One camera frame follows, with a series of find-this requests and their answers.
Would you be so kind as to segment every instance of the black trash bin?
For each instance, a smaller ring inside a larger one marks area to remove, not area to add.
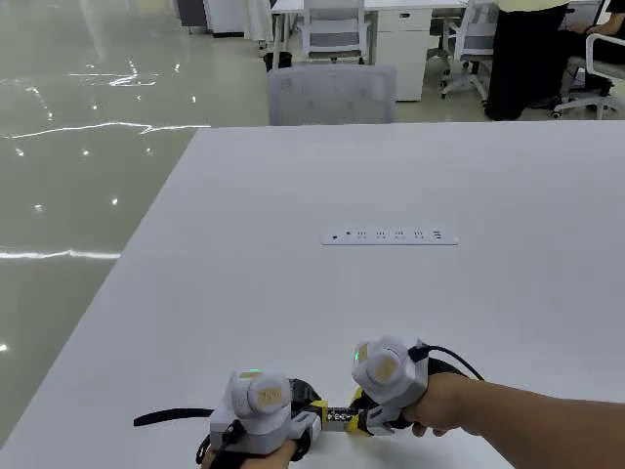
[[[273,52],[269,52],[263,57],[267,71],[273,68]],[[290,52],[280,52],[280,60],[277,63],[278,68],[289,68],[293,62],[293,55]]]

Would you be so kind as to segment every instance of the wrist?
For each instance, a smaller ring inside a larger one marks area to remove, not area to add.
[[[241,469],[286,469],[296,450],[297,444],[289,440],[264,459],[248,459]]]
[[[460,427],[467,433],[479,434],[479,413],[487,387],[488,383],[474,379],[467,379],[462,383],[457,396],[457,402]]]

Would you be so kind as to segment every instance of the hand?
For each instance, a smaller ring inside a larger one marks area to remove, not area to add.
[[[588,25],[586,24],[576,23],[568,26],[566,29],[568,29],[569,31],[577,32],[578,34],[584,34],[587,27]]]
[[[477,381],[453,373],[430,376],[428,390],[413,405],[403,410],[403,418],[414,422],[412,433],[422,437],[428,427],[437,437],[463,424],[463,395]]]
[[[295,442],[288,441],[282,445],[277,451],[262,459],[250,458],[243,464],[241,469],[286,469],[291,461],[291,457],[295,454],[297,446]],[[215,454],[208,451],[202,461],[201,469],[209,469],[213,462]]]

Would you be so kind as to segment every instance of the white controller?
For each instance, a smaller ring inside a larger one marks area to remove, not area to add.
[[[291,418],[291,388],[280,372],[241,369],[231,376],[221,404],[211,415],[211,447],[220,448],[224,436],[238,420],[245,433],[226,451],[265,455],[285,441],[299,441],[307,432],[311,442],[321,431],[321,421],[312,412]]]
[[[417,339],[416,346],[421,345]],[[401,340],[385,335],[379,341],[357,345],[352,377],[379,405],[367,413],[367,430],[373,435],[390,435],[395,432],[391,422],[428,389],[428,358],[414,362]]]

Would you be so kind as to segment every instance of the yellow clip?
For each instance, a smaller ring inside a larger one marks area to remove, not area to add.
[[[354,396],[352,397],[352,401],[350,402],[350,405],[352,405],[356,399],[360,399],[361,397],[362,397],[362,388],[358,386],[358,389],[355,390]]]
[[[313,401],[311,405],[321,409],[321,428],[325,427],[328,423],[328,401]]]
[[[355,415],[348,422],[347,426],[345,427],[347,429],[347,432],[348,433],[354,433],[356,435],[361,435],[361,436],[364,436],[364,437],[370,437],[371,436],[370,433],[364,432],[364,431],[362,431],[362,430],[360,430],[358,428],[358,418],[359,418],[359,415]]]

